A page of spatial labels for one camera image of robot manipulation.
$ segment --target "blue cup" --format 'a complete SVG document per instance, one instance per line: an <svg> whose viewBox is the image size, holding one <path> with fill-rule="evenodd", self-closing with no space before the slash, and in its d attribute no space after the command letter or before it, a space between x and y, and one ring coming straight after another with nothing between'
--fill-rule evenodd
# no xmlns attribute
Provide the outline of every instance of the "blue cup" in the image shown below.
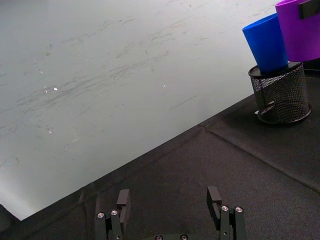
<svg viewBox="0 0 320 240"><path fill-rule="evenodd" d="M242 31L261 72L277 71L288 65L277 13L251 23Z"/></svg>

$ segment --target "mesh pencil holder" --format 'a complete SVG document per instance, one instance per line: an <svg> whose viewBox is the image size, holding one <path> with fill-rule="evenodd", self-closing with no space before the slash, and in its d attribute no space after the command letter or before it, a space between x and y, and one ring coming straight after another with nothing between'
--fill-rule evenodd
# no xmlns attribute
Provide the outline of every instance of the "mesh pencil holder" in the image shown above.
<svg viewBox="0 0 320 240"><path fill-rule="evenodd" d="M312 111L301 62L290 62L281 71L261 73L258 66L249 76L258 106L258 119L267 124L292 124Z"/></svg>

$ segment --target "purple cup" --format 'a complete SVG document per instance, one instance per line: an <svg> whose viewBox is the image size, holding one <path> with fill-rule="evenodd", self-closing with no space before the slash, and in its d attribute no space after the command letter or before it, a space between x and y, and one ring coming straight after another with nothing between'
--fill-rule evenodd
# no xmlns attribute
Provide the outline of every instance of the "purple cup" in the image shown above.
<svg viewBox="0 0 320 240"><path fill-rule="evenodd" d="M283 0L275 5L288 59L305 62L320 58L320 13L302 19L299 4Z"/></svg>

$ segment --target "mesh holder rim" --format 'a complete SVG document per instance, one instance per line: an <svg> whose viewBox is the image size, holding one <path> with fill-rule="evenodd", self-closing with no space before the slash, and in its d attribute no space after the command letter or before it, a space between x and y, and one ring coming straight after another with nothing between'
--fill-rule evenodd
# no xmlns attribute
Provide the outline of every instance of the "mesh holder rim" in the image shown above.
<svg viewBox="0 0 320 240"><path fill-rule="evenodd" d="M250 69L249 76L259 121L270 125L290 125L311 114L302 62L289 62L286 68L270 73L262 73L255 66Z"/></svg>

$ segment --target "plastic cup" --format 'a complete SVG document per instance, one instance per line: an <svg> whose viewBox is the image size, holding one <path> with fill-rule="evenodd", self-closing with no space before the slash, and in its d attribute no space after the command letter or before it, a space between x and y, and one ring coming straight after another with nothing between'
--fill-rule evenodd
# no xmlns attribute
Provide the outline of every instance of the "plastic cup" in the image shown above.
<svg viewBox="0 0 320 240"><path fill-rule="evenodd" d="M305 62L320 58L320 13L301 19L299 4L284 0L275 5L288 59Z"/></svg>
<svg viewBox="0 0 320 240"><path fill-rule="evenodd" d="M242 29L261 72L269 73L288 65L288 57L276 13Z"/></svg>

